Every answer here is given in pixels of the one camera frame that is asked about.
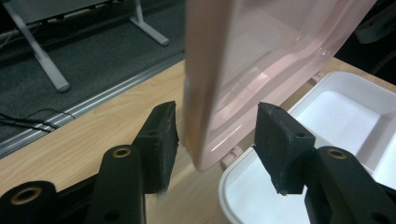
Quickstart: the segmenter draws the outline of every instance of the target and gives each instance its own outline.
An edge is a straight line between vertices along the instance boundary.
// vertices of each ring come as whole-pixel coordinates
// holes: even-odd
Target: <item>wooden tabletop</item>
[[[396,92],[396,86],[336,59],[322,71],[335,70],[355,73]],[[179,129],[183,78],[181,62],[3,158],[0,195],[33,180],[50,181],[59,191],[96,174],[103,154],[111,147],[131,144],[151,109],[160,103],[177,102]],[[310,88],[305,84],[282,106],[288,109]],[[180,147],[169,190],[164,195],[146,196],[148,223],[210,223],[221,174],[218,165],[198,173]]]

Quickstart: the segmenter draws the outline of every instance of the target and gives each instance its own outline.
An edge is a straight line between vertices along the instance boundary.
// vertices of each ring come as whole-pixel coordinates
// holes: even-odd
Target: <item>black cable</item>
[[[35,27],[29,28],[29,30],[31,30],[32,35],[34,35],[34,34],[38,31],[38,29],[40,28],[40,26],[41,26],[41,23],[37,23]],[[0,50],[5,49],[6,46],[7,46],[7,47],[12,47],[12,46],[16,46],[16,45],[19,45],[19,44],[25,42],[24,36],[21,35],[21,32],[17,33],[17,36],[16,36],[16,37],[13,37],[13,35],[14,35],[13,33],[14,33],[16,30],[18,30],[17,27],[15,27],[15,28],[11,31],[11,34],[10,34],[10,36],[9,36],[9,40],[6,40],[6,41],[2,44],[2,46],[0,47]]]
[[[9,40],[10,40],[11,37],[14,35],[14,31],[15,31],[16,29],[17,29],[17,28],[14,28],[11,32],[9,32],[9,35],[7,36],[6,40],[0,45],[0,50],[1,50],[6,44],[9,43]]]
[[[52,108],[44,108],[44,109],[41,109],[41,110],[36,111],[36,112],[33,113],[33,114],[30,114],[30,115],[26,116],[26,117],[23,118],[23,119],[16,119],[16,118],[13,118],[13,117],[11,117],[11,116],[8,116],[8,115],[5,115],[5,114],[3,114],[3,113],[0,113],[0,116],[3,117],[3,118],[0,118],[0,123],[3,124],[3,125],[14,126],[14,127],[20,127],[20,128],[26,128],[26,129],[33,129],[33,130],[38,130],[38,131],[42,131],[42,132],[46,132],[46,133],[50,133],[50,132],[52,132],[53,130],[58,129],[58,128],[60,127],[59,125],[56,125],[56,124],[51,123],[51,122],[48,122],[48,121],[46,121],[46,120],[43,120],[43,119],[29,119],[29,118],[32,117],[33,115],[36,115],[36,114],[38,114],[38,113],[40,113],[40,112],[43,112],[43,111],[53,111],[53,112],[55,112],[55,113],[65,114],[65,115],[71,117],[72,119],[76,119],[76,117],[73,116],[73,115],[70,114],[70,113],[63,112],[63,111],[59,111],[59,110],[52,109]],[[26,123],[27,123],[27,124],[42,124],[42,125],[46,125],[46,126],[51,127],[53,130],[47,130],[47,129],[43,129],[43,128],[37,128],[37,127],[35,127],[35,126],[33,126],[33,125],[26,125]]]
[[[45,132],[45,133],[50,133],[51,132],[50,130],[37,128],[37,127],[34,127],[34,126],[23,125],[23,124],[18,124],[18,123],[10,123],[10,122],[6,122],[6,121],[2,121],[2,120],[0,120],[0,123],[8,125],[8,126],[14,126],[14,127],[38,130],[38,131]]]
[[[53,111],[53,112],[58,113],[58,114],[65,114],[65,115],[71,117],[72,119],[76,119],[76,117],[74,117],[74,116],[73,116],[72,114],[70,114],[70,113],[63,112],[63,111],[56,110],[56,109],[52,109],[52,108],[44,108],[44,109],[37,110],[35,113],[26,116],[25,119],[28,119],[28,118],[30,118],[30,117],[32,117],[32,116],[34,116],[34,115],[36,115],[36,114],[38,114],[38,113],[40,113],[40,112],[43,112],[43,111]]]
[[[19,123],[41,123],[43,125],[47,125],[50,126],[52,129],[58,129],[59,126],[56,124],[53,124],[51,122],[47,122],[45,120],[42,119],[16,119],[16,118],[12,118],[11,116],[5,115],[3,113],[0,113],[0,116],[4,117],[5,119],[9,119],[15,122],[19,122]]]
[[[376,75],[385,65],[387,65],[393,58],[396,57],[396,49],[387,54],[379,63],[377,63],[370,74]]]

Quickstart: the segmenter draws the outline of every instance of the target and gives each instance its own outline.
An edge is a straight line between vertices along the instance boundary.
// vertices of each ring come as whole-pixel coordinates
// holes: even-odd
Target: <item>white plastic bin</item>
[[[396,94],[346,72],[323,78],[290,111],[316,148],[352,152],[379,183],[396,189]],[[256,152],[248,149],[223,174],[219,204],[232,223],[309,223],[304,195],[281,196]]]

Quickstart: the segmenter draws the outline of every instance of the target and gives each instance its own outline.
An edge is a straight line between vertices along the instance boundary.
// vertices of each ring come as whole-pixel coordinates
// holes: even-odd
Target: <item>gray carpet floor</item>
[[[139,76],[159,63],[173,57],[183,57],[183,2],[145,11],[146,22],[170,39],[167,47],[160,46],[129,22],[128,13],[117,14],[117,10],[125,9],[114,7],[122,6],[113,6],[112,11],[108,12],[112,15],[107,20],[88,28],[72,30],[75,34],[67,33],[70,32],[67,29],[73,26],[58,26],[56,32],[65,32],[67,38],[55,38],[55,41],[46,41],[48,37],[44,35],[37,38],[72,85],[66,93],[59,93],[53,88],[23,41],[17,46],[2,49],[0,113],[14,118],[48,119],[56,112],[43,109],[65,111],[131,77]],[[23,128],[1,125],[0,143],[23,131]]]

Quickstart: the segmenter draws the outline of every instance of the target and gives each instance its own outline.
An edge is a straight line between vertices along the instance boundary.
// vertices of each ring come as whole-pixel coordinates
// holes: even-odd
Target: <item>wire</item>
[[[70,114],[70,113],[63,112],[63,111],[56,110],[56,109],[52,109],[52,108],[44,108],[44,109],[37,110],[35,113],[30,114],[30,115],[28,115],[27,117],[25,117],[25,119],[28,119],[28,118],[30,118],[30,117],[32,117],[32,116],[38,114],[38,113],[41,113],[41,112],[43,112],[43,111],[53,111],[53,112],[58,113],[58,114],[65,114],[65,115],[71,117],[72,119],[76,119],[76,117],[73,116],[73,115]]]
[[[29,126],[29,125],[24,125],[24,124],[18,124],[18,123],[11,123],[11,122],[3,121],[3,120],[0,120],[0,123],[5,124],[5,125],[8,125],[8,126],[15,126],[15,127],[20,127],[20,128],[38,130],[38,131],[45,132],[45,133],[50,133],[50,132],[52,132],[52,131],[50,131],[50,130],[46,130],[46,129],[42,129],[42,128],[37,128],[37,127],[34,127],[34,126]]]
[[[389,63],[396,56],[396,49],[385,56],[379,63],[375,65],[370,74],[376,75],[387,63]]]
[[[54,123],[48,122],[48,121],[43,120],[43,119],[29,119],[33,115],[36,115],[36,114],[38,114],[40,112],[43,112],[43,111],[53,111],[55,113],[65,114],[65,115],[71,117],[72,119],[76,119],[76,117],[73,116],[72,114],[69,114],[69,113],[66,113],[66,112],[63,112],[63,111],[59,111],[59,110],[56,110],[56,109],[52,109],[52,108],[45,108],[45,109],[38,110],[35,113],[30,114],[30,115],[26,116],[23,119],[13,118],[13,117],[11,117],[9,115],[5,115],[3,113],[0,113],[0,116],[2,117],[2,118],[0,118],[0,123],[3,124],[3,125],[20,127],[20,128],[26,128],[26,129],[33,129],[33,130],[38,130],[38,131],[42,131],[42,132],[46,132],[46,133],[50,133],[53,130],[56,130],[56,129],[60,128],[59,125],[56,125]],[[42,124],[42,125],[51,127],[52,130],[47,130],[47,129],[44,129],[44,128],[37,128],[34,125],[28,125],[28,124]]]
[[[55,124],[53,124],[53,123],[51,123],[51,122],[47,122],[47,121],[42,120],[42,119],[16,119],[16,118],[12,118],[11,116],[5,115],[5,114],[3,114],[3,113],[0,113],[0,116],[4,117],[5,119],[9,119],[9,120],[16,121],[16,122],[21,122],[21,123],[37,123],[37,124],[38,124],[38,123],[41,123],[41,124],[43,124],[43,125],[50,126],[50,127],[53,128],[53,129],[58,129],[58,128],[59,128],[58,125],[55,125]]]
[[[7,39],[3,42],[3,44],[0,45],[0,50],[6,45],[8,44],[9,40],[11,39],[12,35],[14,34],[14,31],[16,31],[17,28],[14,28],[10,33],[9,36],[7,37]]]

